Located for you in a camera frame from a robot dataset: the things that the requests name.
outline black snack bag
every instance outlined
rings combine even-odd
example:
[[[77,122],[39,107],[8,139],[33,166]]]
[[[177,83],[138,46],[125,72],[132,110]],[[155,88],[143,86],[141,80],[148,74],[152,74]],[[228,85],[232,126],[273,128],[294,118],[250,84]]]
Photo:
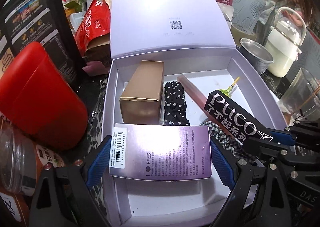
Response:
[[[86,63],[61,0],[10,0],[0,11],[0,30],[0,77],[13,58],[33,41],[42,44],[74,90],[86,76],[82,69]]]
[[[265,126],[219,90],[209,93],[204,109],[240,142],[247,137],[273,139]]]

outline white box lid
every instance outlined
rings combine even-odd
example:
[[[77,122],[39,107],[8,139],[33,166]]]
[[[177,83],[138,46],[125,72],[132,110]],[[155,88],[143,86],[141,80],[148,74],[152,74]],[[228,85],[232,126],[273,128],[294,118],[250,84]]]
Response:
[[[170,21],[182,29],[172,29]],[[181,48],[235,48],[215,0],[113,0],[111,31],[111,58]]]

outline gold box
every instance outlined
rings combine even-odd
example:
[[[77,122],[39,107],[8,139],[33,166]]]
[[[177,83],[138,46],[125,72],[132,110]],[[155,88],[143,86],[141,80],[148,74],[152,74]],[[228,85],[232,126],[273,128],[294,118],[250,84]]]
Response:
[[[124,123],[159,124],[163,77],[164,62],[140,62],[119,100]]]

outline polka dot scrunchie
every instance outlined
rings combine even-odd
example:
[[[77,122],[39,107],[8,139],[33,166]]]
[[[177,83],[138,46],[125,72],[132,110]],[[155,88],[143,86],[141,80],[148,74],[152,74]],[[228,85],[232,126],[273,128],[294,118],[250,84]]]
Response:
[[[164,86],[164,122],[167,126],[189,126],[186,118],[187,104],[184,88],[179,82]]]

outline purple box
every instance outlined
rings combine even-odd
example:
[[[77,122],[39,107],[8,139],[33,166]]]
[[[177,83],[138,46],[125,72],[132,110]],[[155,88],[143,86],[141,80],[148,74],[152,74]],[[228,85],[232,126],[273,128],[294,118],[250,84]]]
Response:
[[[150,181],[210,178],[208,127],[116,123],[109,174]]]

